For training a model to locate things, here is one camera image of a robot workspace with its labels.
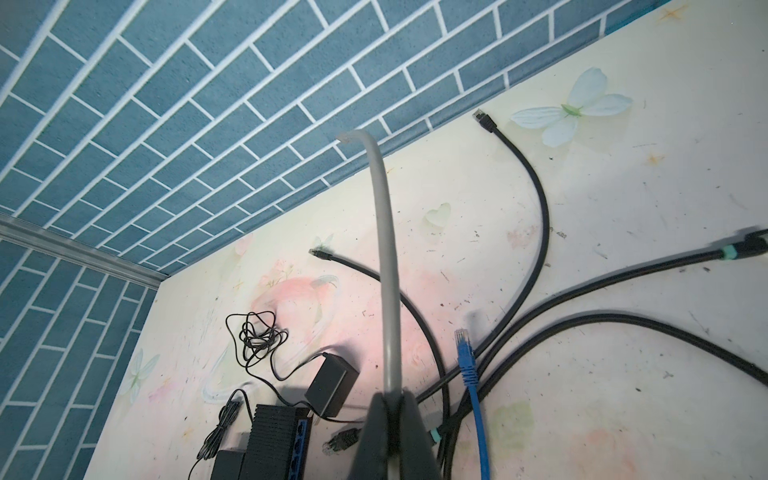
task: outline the gray cable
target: gray cable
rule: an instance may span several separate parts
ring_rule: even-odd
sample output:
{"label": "gray cable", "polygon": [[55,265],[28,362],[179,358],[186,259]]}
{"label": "gray cable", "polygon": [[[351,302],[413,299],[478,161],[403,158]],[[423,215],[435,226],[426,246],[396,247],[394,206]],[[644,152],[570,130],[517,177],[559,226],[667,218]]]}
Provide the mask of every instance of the gray cable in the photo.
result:
{"label": "gray cable", "polygon": [[373,180],[373,202],[376,205],[376,230],[379,234],[381,263],[382,320],[384,326],[384,393],[385,398],[399,401],[402,395],[402,357],[400,348],[400,284],[397,276],[397,250],[392,205],[386,180],[384,159],[376,140],[366,131],[353,130],[337,137],[343,143],[352,139],[366,147]]}

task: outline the cable end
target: cable end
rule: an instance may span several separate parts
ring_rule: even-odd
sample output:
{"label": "cable end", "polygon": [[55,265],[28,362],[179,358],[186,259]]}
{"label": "cable end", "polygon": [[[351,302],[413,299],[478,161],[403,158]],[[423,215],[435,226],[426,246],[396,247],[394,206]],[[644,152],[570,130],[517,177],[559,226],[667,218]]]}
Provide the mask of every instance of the cable end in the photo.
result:
{"label": "cable end", "polygon": [[472,116],[475,117],[475,120],[485,130],[493,133],[493,130],[496,129],[496,122],[494,122],[491,116],[486,114],[484,111],[478,109]]}
{"label": "cable end", "polygon": [[361,431],[362,429],[355,427],[336,433],[328,442],[323,443],[323,453],[326,455],[333,455],[347,450],[360,440]]}
{"label": "cable end", "polygon": [[768,230],[748,233],[741,242],[723,247],[723,260],[757,257],[768,253]]}
{"label": "cable end", "polygon": [[469,332],[465,329],[458,329],[454,332],[456,338],[456,349],[458,350],[458,367],[462,371],[464,385],[477,385],[478,373],[475,369],[475,354],[472,352],[472,345],[469,343]]}
{"label": "cable end", "polygon": [[319,258],[321,260],[331,260],[331,256],[332,256],[331,253],[322,251],[319,248],[312,248],[312,249],[310,249],[310,255],[312,255],[314,257],[317,257],[317,258]]}

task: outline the corner trim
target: corner trim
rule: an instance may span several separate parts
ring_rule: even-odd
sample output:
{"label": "corner trim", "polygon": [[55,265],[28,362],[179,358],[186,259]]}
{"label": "corner trim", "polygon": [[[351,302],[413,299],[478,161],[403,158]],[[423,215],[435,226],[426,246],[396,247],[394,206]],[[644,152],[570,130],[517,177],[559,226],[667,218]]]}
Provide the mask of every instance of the corner trim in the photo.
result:
{"label": "corner trim", "polygon": [[0,214],[0,240],[7,240],[152,289],[157,289],[160,282],[168,278],[162,273],[4,214]]}

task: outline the cable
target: cable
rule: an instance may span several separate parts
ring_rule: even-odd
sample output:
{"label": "cable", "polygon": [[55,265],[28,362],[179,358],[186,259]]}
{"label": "cable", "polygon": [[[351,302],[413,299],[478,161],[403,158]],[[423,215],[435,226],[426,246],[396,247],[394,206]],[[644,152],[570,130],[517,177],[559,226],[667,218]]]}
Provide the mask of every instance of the cable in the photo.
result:
{"label": "cable", "polygon": [[[697,348],[702,349],[707,353],[711,353],[717,358],[722,359],[724,362],[727,362],[728,364],[736,367],[737,369],[746,373],[748,376],[751,376],[758,382],[762,383],[764,386],[768,387],[768,372],[763,371],[754,363],[747,362],[745,359],[734,355],[724,348],[719,347],[714,343],[702,339],[698,336],[695,336],[692,333],[686,332],[685,330],[678,329],[677,327],[667,325],[666,323],[658,322],[656,320],[626,313],[589,313],[558,322],[537,333],[532,338],[526,340],[506,359],[504,359],[498,368],[494,370],[494,372],[482,384],[480,390],[478,391],[479,399],[483,400],[486,396],[488,396],[493,387],[496,386],[499,380],[502,379],[504,374],[506,374],[506,372],[509,371],[509,369],[512,368],[513,365],[520,360],[520,358],[533,350],[536,346],[540,345],[545,340],[557,335],[560,332],[591,323],[624,323],[628,325],[641,326],[667,334],[678,340],[689,343],[690,345],[696,346]],[[452,415],[449,424],[443,425],[443,428],[448,428],[452,431],[458,430],[458,426],[461,425],[461,421],[469,414],[471,410],[471,405],[463,402],[459,405],[456,413]],[[444,480],[450,480],[451,478],[452,460],[456,447],[455,435],[451,435],[450,439],[451,441],[448,442],[446,446],[447,452],[445,455],[445,467],[443,469]]]}
{"label": "cable", "polygon": [[379,264],[382,284],[382,325],[384,346],[384,396],[390,411],[402,396],[402,352],[400,344],[400,285],[397,275],[395,223],[389,185],[379,144],[364,130],[347,131],[338,136],[343,143],[357,139],[366,147],[373,182],[373,206],[376,210],[376,232],[379,237]]}
{"label": "cable", "polygon": [[[499,140],[501,140],[502,143],[518,158],[522,166],[525,168],[525,171],[528,173],[528,176],[531,178],[531,182],[533,183],[534,189],[536,190],[536,195],[538,197],[539,208],[541,209],[541,241],[539,243],[538,255],[536,256],[536,261],[534,262],[531,275],[528,280],[526,280],[525,285],[520,291],[520,294],[515,299],[512,306],[509,307],[509,310],[507,310],[507,312],[504,314],[501,321],[499,321],[499,323],[493,328],[488,336],[486,336],[480,342],[478,348],[475,349],[475,356],[480,356],[494,341],[496,341],[496,339],[502,334],[507,325],[509,325],[509,323],[512,321],[512,318],[517,314],[523,302],[526,301],[528,295],[531,293],[531,290],[533,290],[533,287],[536,284],[539,275],[541,274],[541,269],[544,268],[544,263],[547,257],[547,250],[549,248],[549,206],[547,204],[547,196],[544,192],[544,186],[541,184],[541,180],[536,174],[536,170],[534,170],[533,166],[531,166],[531,162],[529,162],[525,155],[523,155],[523,153],[520,151],[520,149],[517,148],[517,146],[513,144],[497,128],[496,123],[493,121],[493,119],[491,119],[489,115],[478,110],[475,112],[474,116],[475,120],[480,123],[480,125],[485,130],[498,137]],[[453,380],[454,377],[458,375],[458,371],[458,367],[451,369],[445,375],[445,377],[441,378],[437,383],[433,384],[421,395],[417,396],[416,401],[420,403],[426,400],[428,397],[434,395],[435,392],[442,388],[443,385]]]}
{"label": "cable", "polygon": [[[272,316],[272,323],[267,323],[264,321],[264,319],[261,317],[262,315],[265,315],[269,313]],[[296,368],[291,370],[291,372],[284,377],[281,377],[277,374],[277,371],[275,370],[274,365],[274,353],[277,349],[277,347],[283,345],[286,340],[288,340],[288,331],[287,330],[281,330],[278,329],[276,326],[277,316],[275,315],[275,312],[271,312],[269,310],[264,312],[249,312],[249,313],[231,313],[230,315],[227,315],[227,318],[224,319],[224,324],[227,326],[227,331],[230,333],[230,336],[232,337],[232,341],[235,345],[235,351],[237,351],[237,339],[235,338],[234,333],[232,332],[232,328],[230,327],[230,318],[233,316],[244,316],[245,320],[243,321],[243,324],[240,326],[240,332],[238,337],[240,338],[240,341],[243,342],[243,350],[242,350],[242,361],[240,360],[240,356],[235,355],[235,360],[237,361],[237,364],[243,367],[245,369],[245,373],[252,376],[253,378],[260,380],[263,382],[266,386],[270,387],[274,394],[277,396],[277,399],[280,400],[281,403],[283,403],[285,406],[289,407],[295,407],[298,405],[303,405],[307,408],[309,408],[312,413],[320,417],[321,419],[327,421],[327,422],[333,422],[333,423],[362,423],[359,420],[335,420],[335,419],[329,419],[328,417],[325,417],[323,415],[320,415],[319,412],[317,412],[314,407],[312,407],[308,402],[305,402],[304,400],[300,400],[298,402],[288,402],[283,398],[282,395],[280,395],[280,392],[277,391],[274,385],[267,381],[266,379],[254,375],[250,372],[250,368],[255,366],[257,363],[261,362],[267,356],[270,357],[270,368],[272,369],[272,374],[275,375],[275,378],[279,381],[284,381],[291,375],[295,373],[299,368],[305,366],[307,363],[311,362],[312,360],[320,357],[325,356],[326,354],[324,352],[316,353],[315,355],[312,355],[310,358],[304,360],[301,362]],[[255,316],[265,327],[265,330],[263,332],[257,332],[256,327],[252,322],[250,322],[250,317]]]}
{"label": "cable", "polygon": [[[378,273],[374,272],[369,268],[364,267],[363,265],[360,265],[359,263],[355,263],[343,257],[338,257],[333,253],[326,252],[320,249],[312,249],[310,250],[310,253],[315,257],[320,258],[321,260],[330,260],[332,262],[341,263],[344,266],[348,266],[349,268],[356,270],[362,273],[363,275],[367,275],[373,278],[374,280],[379,281]],[[432,358],[435,359],[435,365],[437,366],[438,377],[440,379],[444,378],[445,377],[445,361],[442,358],[442,354],[440,353],[440,347],[437,343],[437,340],[435,339],[434,334],[432,334],[432,331],[430,330],[429,325],[427,324],[426,320],[424,320],[424,317],[419,312],[419,309],[416,308],[416,305],[414,305],[413,302],[402,291],[400,292],[400,301],[402,302],[403,306],[411,313],[411,315],[413,316],[413,319],[416,321],[416,324],[419,325],[419,328],[422,330],[422,333],[424,333],[424,337],[426,338],[427,343],[429,344],[429,349],[432,351]],[[443,421],[447,420],[450,415],[451,415],[451,394],[449,392],[447,383],[444,383],[442,385],[442,419]]]}
{"label": "cable", "polygon": [[475,429],[478,434],[478,452],[480,456],[480,478],[491,480],[491,464],[488,461],[488,443],[485,441],[485,425],[482,421],[480,400],[478,399],[478,373],[475,370],[475,354],[469,344],[469,332],[465,329],[456,330],[456,349],[458,350],[458,367],[462,370],[464,385],[472,400],[472,411],[475,413]]}
{"label": "cable", "polygon": [[194,465],[192,465],[192,468],[190,468],[190,473],[187,476],[187,480],[192,478],[192,471],[195,467],[197,467],[197,464],[200,463],[200,460],[208,460],[213,458],[219,452],[219,447],[221,446],[221,440],[224,438],[224,433],[227,431],[230,425],[234,423],[235,419],[237,418],[237,413],[240,411],[240,406],[243,405],[242,402],[232,400],[232,398],[238,392],[243,394],[243,399],[245,400],[245,405],[248,410],[248,418],[251,422],[253,422],[253,413],[251,412],[250,403],[248,402],[248,395],[243,389],[235,389],[232,392],[232,395],[230,395],[230,398],[227,400],[227,404],[221,407],[221,410],[219,411],[219,422],[217,423],[216,427],[211,433],[208,434],[205,440],[203,440],[203,446],[197,453],[197,461],[194,463]]}

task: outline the white butterfly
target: white butterfly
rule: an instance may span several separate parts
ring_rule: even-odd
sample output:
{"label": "white butterfly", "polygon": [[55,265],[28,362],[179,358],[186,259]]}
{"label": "white butterfly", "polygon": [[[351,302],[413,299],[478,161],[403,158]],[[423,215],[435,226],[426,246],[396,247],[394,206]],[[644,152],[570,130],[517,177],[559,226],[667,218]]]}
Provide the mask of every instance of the white butterfly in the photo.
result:
{"label": "white butterfly", "polygon": [[600,68],[590,68],[576,80],[568,103],[560,107],[528,108],[510,119],[523,128],[544,128],[541,139],[548,147],[559,147],[576,134],[582,115],[606,117],[625,111],[632,99],[619,94],[604,94],[608,79]]}
{"label": "white butterfly", "polygon": [[123,384],[120,386],[120,390],[118,391],[118,395],[123,395],[130,391],[130,401],[132,405],[136,401],[136,398],[139,396],[141,381],[145,380],[149,374],[152,373],[152,369],[154,369],[154,366],[157,365],[157,361],[160,359],[160,356],[153,356],[152,359],[147,362],[147,365],[145,365],[144,368],[141,367],[141,362],[143,359],[144,350],[139,349],[133,363],[130,367],[128,367],[128,371],[125,373],[125,378],[123,379]]}

